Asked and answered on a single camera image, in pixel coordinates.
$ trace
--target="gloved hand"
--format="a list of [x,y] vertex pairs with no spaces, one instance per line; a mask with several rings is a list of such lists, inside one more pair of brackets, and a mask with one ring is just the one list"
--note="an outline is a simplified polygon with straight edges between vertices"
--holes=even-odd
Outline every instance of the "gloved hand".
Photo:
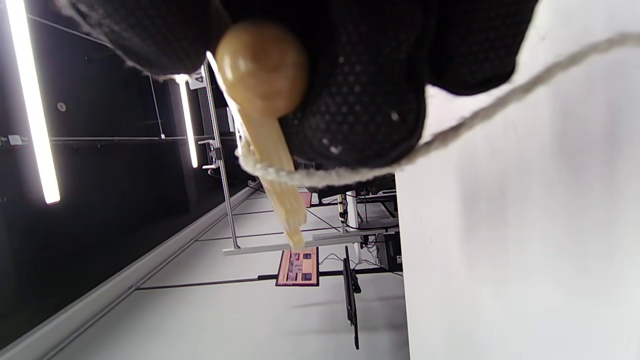
[[310,63],[303,102],[280,118],[291,154],[335,167],[391,165],[417,145],[424,87],[458,95],[506,82],[536,0],[56,0],[129,65],[190,74],[229,26],[270,20]]

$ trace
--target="string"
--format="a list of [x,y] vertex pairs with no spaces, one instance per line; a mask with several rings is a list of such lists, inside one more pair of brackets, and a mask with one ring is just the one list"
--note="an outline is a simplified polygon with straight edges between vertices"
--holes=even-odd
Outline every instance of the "string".
[[245,171],[252,175],[259,176],[261,179],[312,187],[340,186],[360,181],[368,181],[382,175],[393,174],[421,158],[448,147],[478,125],[488,122],[507,107],[525,99],[535,90],[558,77],[558,75],[578,67],[596,55],[607,54],[623,47],[640,47],[640,33],[621,33],[614,35],[613,37],[589,44],[551,63],[537,75],[525,83],[513,87],[488,106],[477,110],[449,129],[437,133],[430,141],[417,146],[407,157],[391,166],[381,168],[304,169],[286,171],[270,167],[260,162],[246,140],[242,140],[239,146],[239,153],[241,154],[241,156],[239,156],[240,165]]

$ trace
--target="wooden ball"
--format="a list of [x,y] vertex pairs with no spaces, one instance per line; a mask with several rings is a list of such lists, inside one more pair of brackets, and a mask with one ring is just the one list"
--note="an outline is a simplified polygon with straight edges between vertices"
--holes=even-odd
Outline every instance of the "wooden ball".
[[307,90],[304,48],[277,24],[248,21],[232,26],[218,44],[216,63],[229,96],[256,117],[290,113]]

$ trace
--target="floor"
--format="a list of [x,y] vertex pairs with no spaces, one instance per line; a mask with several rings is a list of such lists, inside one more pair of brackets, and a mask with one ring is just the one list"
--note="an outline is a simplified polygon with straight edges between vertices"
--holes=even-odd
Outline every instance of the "floor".
[[[376,204],[367,214],[383,214]],[[340,229],[337,205],[309,209],[306,238]],[[273,207],[261,192],[234,210],[241,247],[286,242]],[[76,339],[56,360],[122,359],[408,359],[403,279],[361,275],[358,295],[361,347],[353,346],[342,277],[318,288],[276,288],[258,275],[277,273],[280,252],[222,255],[232,248],[224,218],[138,291]],[[351,247],[352,259],[355,247]],[[344,245],[321,247],[320,271],[342,270]],[[374,261],[373,251],[360,253]],[[360,264],[358,268],[370,268]]]

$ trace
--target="metal stand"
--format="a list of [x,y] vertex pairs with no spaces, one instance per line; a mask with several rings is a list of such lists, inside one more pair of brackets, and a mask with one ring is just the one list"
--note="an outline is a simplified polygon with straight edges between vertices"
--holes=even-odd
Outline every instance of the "metal stand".
[[[218,119],[216,118],[216,106],[213,101],[213,89],[211,88],[211,78],[209,76],[209,60],[205,60],[202,65],[202,75],[205,79],[205,85],[207,87],[207,100],[209,103],[209,113],[211,114],[211,125],[213,126],[213,136],[218,141],[218,146],[222,146],[220,141],[220,130],[218,129]],[[225,159],[220,151],[220,177],[222,179],[222,190],[225,193],[225,204],[227,205],[227,218],[229,219],[229,227],[231,228],[231,240],[234,243],[234,249],[240,249],[238,246],[238,240],[236,236],[236,226],[234,224],[233,210],[231,209],[231,195],[229,194],[229,183],[227,181],[227,171],[225,170]]]
[[[317,234],[317,235],[313,235],[312,240],[307,240],[305,242],[305,247],[359,243],[362,241],[360,237],[363,235],[387,234],[387,233],[394,233],[398,230],[399,230],[398,226],[395,226],[385,230],[376,229],[376,230],[368,230],[368,231],[366,230],[351,231],[350,233],[346,233],[346,234],[342,234],[342,233]],[[275,245],[245,247],[243,249],[224,249],[222,250],[222,254],[224,256],[259,254],[261,252],[283,251],[283,250],[289,250],[289,249],[291,249],[291,245],[289,245],[289,243],[283,243],[283,244],[275,244]]]

